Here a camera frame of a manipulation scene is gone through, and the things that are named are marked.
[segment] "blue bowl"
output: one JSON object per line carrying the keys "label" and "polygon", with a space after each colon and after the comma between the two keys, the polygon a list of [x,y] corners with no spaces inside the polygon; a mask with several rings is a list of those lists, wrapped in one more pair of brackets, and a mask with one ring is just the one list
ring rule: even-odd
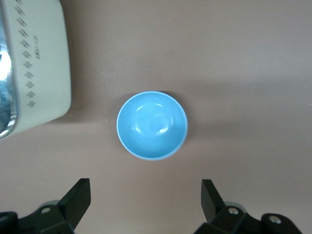
{"label": "blue bowl", "polygon": [[127,100],[117,117],[123,146],[146,160],[173,155],[183,145],[188,122],[181,105],[171,96],[148,91]]}

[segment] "metal bolt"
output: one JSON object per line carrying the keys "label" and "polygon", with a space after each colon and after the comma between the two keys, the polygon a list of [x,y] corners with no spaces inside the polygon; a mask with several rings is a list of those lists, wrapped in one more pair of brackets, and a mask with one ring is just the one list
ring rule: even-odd
{"label": "metal bolt", "polygon": [[275,216],[275,215],[271,215],[269,217],[269,220],[272,222],[272,223],[276,223],[276,224],[281,224],[282,223],[282,220],[280,220],[279,217]]}
{"label": "metal bolt", "polygon": [[50,212],[50,210],[51,210],[50,207],[43,208],[43,209],[41,210],[41,214],[48,213],[48,212]]}
{"label": "metal bolt", "polygon": [[229,212],[232,215],[238,215],[239,214],[238,210],[234,207],[229,208]]}
{"label": "metal bolt", "polygon": [[0,223],[6,221],[8,218],[9,217],[7,215],[0,217]]}

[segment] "bowl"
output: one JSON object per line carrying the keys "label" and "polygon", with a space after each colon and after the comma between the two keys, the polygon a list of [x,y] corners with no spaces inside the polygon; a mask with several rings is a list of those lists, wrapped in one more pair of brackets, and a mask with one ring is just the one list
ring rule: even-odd
{"label": "bowl", "polygon": [[145,160],[173,155],[183,145],[187,130],[182,106],[157,91],[134,95],[123,104],[117,117],[120,142],[131,154]]}

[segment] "bowl rim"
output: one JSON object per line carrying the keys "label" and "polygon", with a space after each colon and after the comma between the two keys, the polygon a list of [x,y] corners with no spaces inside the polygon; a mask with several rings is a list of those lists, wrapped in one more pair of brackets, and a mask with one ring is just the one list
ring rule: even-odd
{"label": "bowl rim", "polygon": [[[172,150],[170,151],[169,153],[163,155],[163,156],[159,156],[159,157],[153,157],[153,158],[150,158],[150,157],[144,157],[144,156],[141,156],[141,155],[138,155],[136,153],[134,153],[133,151],[131,151],[123,142],[120,134],[119,134],[119,126],[118,126],[118,123],[119,123],[119,117],[120,117],[120,114],[122,112],[122,110],[124,109],[124,107],[133,99],[135,99],[136,97],[138,96],[141,96],[141,95],[144,95],[144,94],[158,94],[158,95],[162,95],[162,96],[165,96],[169,99],[171,99],[172,101],[174,101],[174,103],[179,107],[179,109],[181,110],[182,114],[183,114],[183,118],[184,118],[184,122],[185,122],[185,131],[184,131],[184,134],[183,134],[183,138],[182,140],[180,141],[180,143]],[[117,134],[118,134],[118,138],[121,142],[121,144],[123,145],[123,147],[128,151],[130,152],[132,155],[140,158],[140,159],[144,159],[144,160],[148,160],[148,161],[157,161],[157,160],[161,160],[161,159],[165,159],[165,158],[168,158],[170,156],[172,156],[173,154],[175,154],[181,147],[182,145],[184,144],[184,141],[186,139],[186,136],[187,136],[187,132],[188,132],[188,121],[187,121],[187,116],[185,114],[185,111],[183,109],[183,107],[181,106],[181,104],[176,100],[174,99],[172,96],[164,93],[164,92],[160,92],[160,91],[145,91],[145,92],[141,92],[141,93],[138,93],[138,94],[135,94],[133,95],[132,97],[130,97],[124,104],[123,106],[121,107],[121,109],[119,110],[119,113],[118,113],[118,116],[117,116],[117,120],[116,120],[116,129],[117,129]]]}

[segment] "screw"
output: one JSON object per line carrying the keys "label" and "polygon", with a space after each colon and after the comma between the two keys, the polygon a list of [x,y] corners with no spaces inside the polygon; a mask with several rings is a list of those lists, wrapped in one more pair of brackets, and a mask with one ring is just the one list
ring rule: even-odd
{"label": "screw", "polygon": [[43,208],[43,209],[41,210],[41,214],[49,213],[50,210],[51,210],[50,207]]}
{"label": "screw", "polygon": [[0,217],[0,223],[6,221],[8,218],[7,215]]}
{"label": "screw", "polygon": [[269,220],[272,222],[272,223],[276,223],[276,224],[281,224],[282,223],[282,220],[280,220],[279,217],[275,216],[275,215],[271,215],[269,217]]}
{"label": "screw", "polygon": [[239,214],[238,210],[234,207],[231,207],[228,210],[229,210],[230,214],[232,214],[232,215],[238,215]]}

